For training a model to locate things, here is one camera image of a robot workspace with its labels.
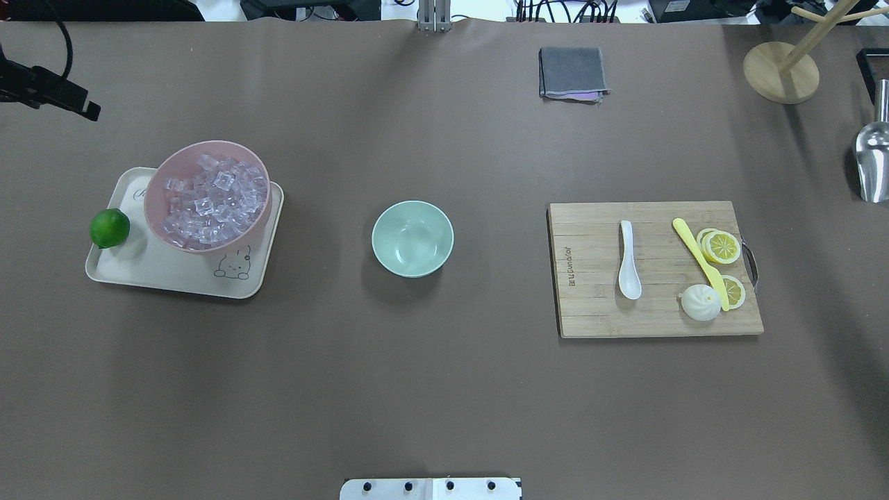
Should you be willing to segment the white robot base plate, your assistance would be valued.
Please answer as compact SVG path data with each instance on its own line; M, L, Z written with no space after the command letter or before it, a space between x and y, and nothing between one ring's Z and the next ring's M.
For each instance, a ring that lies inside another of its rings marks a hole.
M353 478L340 499L523 499L519 478Z

